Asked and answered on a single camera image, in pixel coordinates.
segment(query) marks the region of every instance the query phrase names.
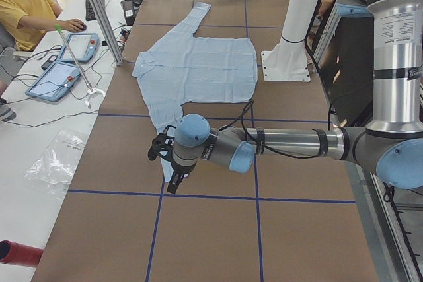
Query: hand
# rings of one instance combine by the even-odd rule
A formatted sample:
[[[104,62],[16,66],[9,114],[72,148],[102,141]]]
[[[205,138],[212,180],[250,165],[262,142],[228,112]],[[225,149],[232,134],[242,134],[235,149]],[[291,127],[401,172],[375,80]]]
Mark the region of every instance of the hand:
[[[326,12],[332,7],[335,0],[321,0],[318,16],[323,20]]]
[[[67,21],[60,21],[59,25],[63,30],[70,32],[80,32],[84,30],[85,23],[79,19],[71,19]]]

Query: tablet screen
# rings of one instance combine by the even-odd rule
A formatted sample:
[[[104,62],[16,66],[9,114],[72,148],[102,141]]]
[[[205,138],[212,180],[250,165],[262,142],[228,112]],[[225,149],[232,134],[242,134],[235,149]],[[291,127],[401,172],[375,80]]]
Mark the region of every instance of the tablet screen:
[[[69,46],[77,59],[83,59],[85,52],[90,45],[90,34],[72,34],[69,38]],[[67,48],[63,51],[61,59],[72,59],[71,54]]]
[[[67,77],[76,66],[54,63],[50,70],[31,89],[33,94],[52,97],[58,93],[61,86],[67,82]]]

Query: metal pole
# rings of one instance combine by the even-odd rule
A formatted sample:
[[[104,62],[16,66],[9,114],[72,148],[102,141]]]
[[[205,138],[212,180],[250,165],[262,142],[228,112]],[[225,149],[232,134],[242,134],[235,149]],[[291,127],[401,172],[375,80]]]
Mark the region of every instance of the metal pole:
[[[88,89],[93,89],[93,86],[91,85],[90,81],[88,80],[83,68],[81,67],[81,64],[79,64],[77,57],[75,56],[75,54],[73,54],[73,51],[71,49],[71,46],[69,45],[69,43],[67,43],[67,40],[65,38],[65,35],[63,34],[63,32],[60,30],[60,27],[57,26],[56,28],[58,28],[58,32],[61,36],[61,39],[63,40],[63,43],[65,44],[67,51],[71,54],[71,57],[73,59],[73,61],[75,62],[76,66],[78,67],[78,70],[82,76],[82,78],[85,81],[86,86],[88,87]]]
[[[114,37],[112,26],[110,21],[107,18],[106,9],[104,8],[101,0],[89,0],[93,6],[95,17],[100,24],[100,28],[103,32],[104,37],[106,38],[108,47],[112,52],[113,58],[116,62],[116,65],[121,65],[124,61],[122,52],[118,46],[118,43]]]

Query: table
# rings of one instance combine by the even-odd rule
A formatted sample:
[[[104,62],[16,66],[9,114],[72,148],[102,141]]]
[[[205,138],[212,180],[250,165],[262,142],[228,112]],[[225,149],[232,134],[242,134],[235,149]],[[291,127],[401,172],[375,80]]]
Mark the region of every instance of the table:
[[[123,11],[120,8],[120,0],[106,0],[106,12],[108,14],[112,28],[118,28],[125,24]],[[72,0],[66,7],[60,20],[79,18],[84,20],[85,0]],[[87,32],[96,32],[100,41],[104,40],[100,26],[96,20],[86,22]],[[48,50],[50,47],[62,44],[61,38],[57,32],[48,32],[34,53]],[[99,46],[93,63],[106,49],[106,46]],[[30,60],[19,71],[19,74],[29,73],[40,75],[43,70],[41,64],[48,58],[46,56],[41,61]],[[115,64],[110,52],[106,52],[102,59],[96,64],[95,69],[102,75],[98,87],[106,91],[113,72]],[[88,79],[94,85],[99,75],[89,70],[86,72]],[[31,77],[21,77],[26,83],[33,83]],[[8,102],[28,98],[24,94],[27,87],[20,81],[14,80],[3,95]],[[81,79],[73,87],[72,92],[75,96],[84,96],[87,87]],[[37,100],[26,100],[16,104],[11,104],[11,108],[17,113],[13,122],[38,125],[39,123],[60,118],[67,114],[77,114],[79,112],[93,112],[98,110],[103,100],[101,94],[91,97],[91,109],[88,109],[83,100],[76,100],[71,94],[67,94],[59,102],[48,104]],[[51,229],[61,207],[61,200],[36,192],[27,188],[22,181],[24,173],[32,164],[40,158],[43,150],[50,144],[53,138],[62,129],[70,129],[89,135],[97,114],[85,114],[60,120],[38,128],[19,127],[9,123],[0,122],[0,147],[2,148],[1,175],[0,175],[0,240],[11,240],[23,244],[43,248],[48,240]],[[0,266],[0,281],[30,281],[35,269],[19,267],[16,265]]]
[[[199,162],[166,192],[147,152],[157,134],[133,63],[203,1],[195,36],[280,39],[289,0],[144,0],[32,282],[388,281],[378,279],[342,162],[260,156],[246,174]],[[258,65],[246,125],[325,129],[320,78],[265,81]],[[183,105],[212,127],[243,104]]]

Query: red object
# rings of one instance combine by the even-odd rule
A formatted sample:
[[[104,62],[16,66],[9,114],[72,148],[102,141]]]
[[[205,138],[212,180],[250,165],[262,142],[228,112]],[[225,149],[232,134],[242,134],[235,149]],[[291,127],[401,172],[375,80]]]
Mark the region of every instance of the red object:
[[[3,264],[37,267],[43,249],[4,240],[0,242],[0,262]]]

